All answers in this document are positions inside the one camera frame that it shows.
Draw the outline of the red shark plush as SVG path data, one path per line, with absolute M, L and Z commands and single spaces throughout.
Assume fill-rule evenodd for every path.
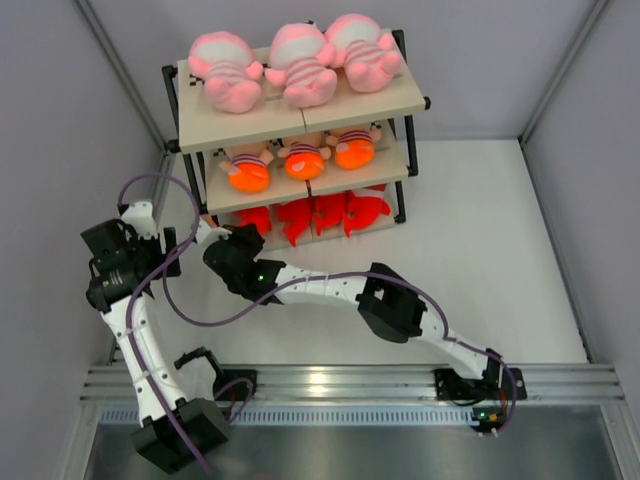
M 349 190 L 343 219 L 347 237 L 353 232 L 369 228 L 379 216 L 389 216 L 391 207 L 385 200 L 385 184 Z
M 346 213 L 346 206 L 345 192 L 315 197 L 312 215 L 315 233 L 320 236 L 324 231 L 339 226 Z

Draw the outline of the pink striped plush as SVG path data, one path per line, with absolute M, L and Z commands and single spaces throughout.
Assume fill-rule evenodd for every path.
M 291 106 L 320 106 L 331 99 L 337 87 L 337 74 L 331 67 L 335 57 L 336 48 L 314 24 L 286 24 L 272 40 L 264 75 L 282 90 Z
M 199 36 L 191 45 L 188 65 L 204 80 L 204 91 L 214 108 L 242 114 L 261 96 L 263 65 L 238 35 L 217 31 Z

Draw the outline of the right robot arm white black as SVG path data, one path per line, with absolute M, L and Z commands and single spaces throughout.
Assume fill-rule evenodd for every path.
M 366 271 L 326 273 L 259 258 L 264 239 L 253 224 L 218 226 L 200 219 L 196 242 L 203 262 L 228 290 L 252 306 L 324 305 L 356 311 L 378 338 L 395 344 L 419 342 L 447 362 L 436 371 L 439 397 L 473 405 L 484 400 L 522 400 L 525 384 L 490 348 L 459 335 L 438 303 L 383 263 Z

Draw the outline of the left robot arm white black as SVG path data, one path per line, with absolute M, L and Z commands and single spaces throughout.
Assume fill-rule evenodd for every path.
M 167 358 L 151 291 L 152 281 L 170 272 L 189 244 L 173 243 L 162 251 L 158 239 L 142 239 L 121 219 L 100 223 L 81 237 L 92 254 L 86 298 L 115 337 L 135 391 L 136 452 L 169 474 L 192 462 L 212 474 L 206 455 L 229 437 L 224 415 L 213 400 L 225 390 L 226 376 L 203 365 L 191 378 L 200 396 L 189 391 Z

